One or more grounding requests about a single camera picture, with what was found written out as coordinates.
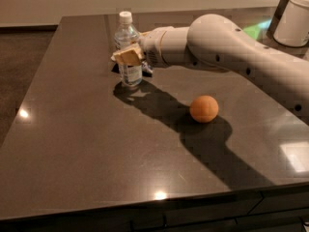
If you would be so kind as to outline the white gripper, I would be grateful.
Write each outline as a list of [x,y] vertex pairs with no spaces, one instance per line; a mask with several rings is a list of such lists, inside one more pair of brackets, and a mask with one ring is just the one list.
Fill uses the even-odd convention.
[[169,54],[172,50],[172,40],[169,38],[173,27],[159,27],[153,31],[141,32],[143,37],[138,43],[126,46],[113,53],[120,65],[139,66],[145,60],[154,68],[169,67]]

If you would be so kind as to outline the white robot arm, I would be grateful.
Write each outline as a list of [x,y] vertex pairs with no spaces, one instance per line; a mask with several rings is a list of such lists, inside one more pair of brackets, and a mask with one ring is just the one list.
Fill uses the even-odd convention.
[[154,68],[238,73],[309,124],[309,62],[253,40],[222,15],[202,15],[188,27],[155,28],[113,58],[130,66],[146,61]]

